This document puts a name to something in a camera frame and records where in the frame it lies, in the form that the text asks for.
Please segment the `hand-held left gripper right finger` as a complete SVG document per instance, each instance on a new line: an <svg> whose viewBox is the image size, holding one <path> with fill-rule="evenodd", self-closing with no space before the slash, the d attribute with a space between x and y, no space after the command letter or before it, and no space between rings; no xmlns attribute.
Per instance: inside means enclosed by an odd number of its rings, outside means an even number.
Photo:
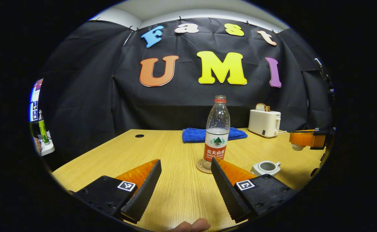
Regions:
<svg viewBox="0 0 377 232"><path fill-rule="evenodd" d="M212 159L211 172L236 223L261 217L297 193L270 174L254 175L219 158Z"/></svg>

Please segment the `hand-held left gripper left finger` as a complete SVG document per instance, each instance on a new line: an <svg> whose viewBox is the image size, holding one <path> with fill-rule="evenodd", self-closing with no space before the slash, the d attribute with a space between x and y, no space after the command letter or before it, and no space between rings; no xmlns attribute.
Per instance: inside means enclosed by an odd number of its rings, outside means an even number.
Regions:
<svg viewBox="0 0 377 232"><path fill-rule="evenodd" d="M69 193L107 215L136 224L151 200L161 172L161 161L154 159L116 178L102 175Z"/></svg>

